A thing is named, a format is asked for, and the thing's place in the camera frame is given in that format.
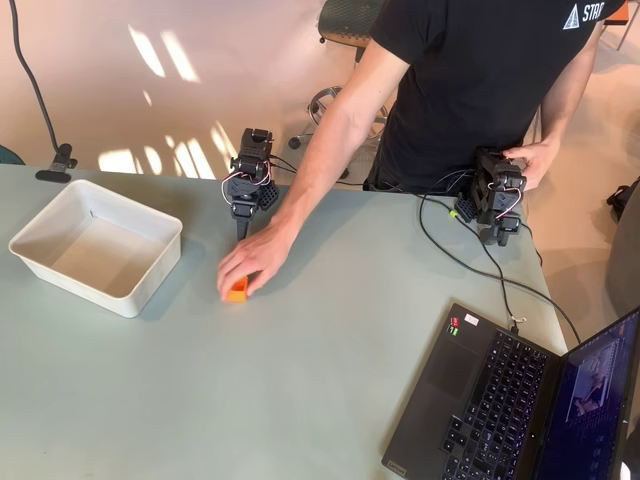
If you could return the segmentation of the person's right hand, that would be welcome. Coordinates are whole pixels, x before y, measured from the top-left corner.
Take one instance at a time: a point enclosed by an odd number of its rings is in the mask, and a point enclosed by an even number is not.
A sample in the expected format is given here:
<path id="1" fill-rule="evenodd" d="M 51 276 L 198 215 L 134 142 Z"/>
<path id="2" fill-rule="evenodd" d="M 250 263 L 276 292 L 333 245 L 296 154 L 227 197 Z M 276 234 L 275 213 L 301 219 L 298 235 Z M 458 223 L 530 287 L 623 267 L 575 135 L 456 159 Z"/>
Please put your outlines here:
<path id="1" fill-rule="evenodd" d="M 282 222 L 271 221 L 257 234 L 242 240 L 218 266 L 217 289 L 226 299 L 232 287 L 249 280 L 247 295 L 260 290 L 279 271 L 287 259 L 297 230 Z"/>

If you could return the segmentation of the person's left hand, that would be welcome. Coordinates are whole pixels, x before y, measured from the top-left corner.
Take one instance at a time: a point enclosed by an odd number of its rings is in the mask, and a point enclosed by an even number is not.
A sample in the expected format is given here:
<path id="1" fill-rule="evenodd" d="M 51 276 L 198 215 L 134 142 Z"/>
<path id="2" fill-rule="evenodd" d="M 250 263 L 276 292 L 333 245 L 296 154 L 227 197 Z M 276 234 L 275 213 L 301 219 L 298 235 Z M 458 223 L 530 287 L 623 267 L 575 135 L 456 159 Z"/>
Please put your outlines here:
<path id="1" fill-rule="evenodd" d="M 520 147 L 504 150 L 502 154 L 512 160 L 522 160 L 522 174 L 526 178 L 525 190 L 539 186 L 558 154 L 560 143 L 556 140 L 543 140 Z"/>

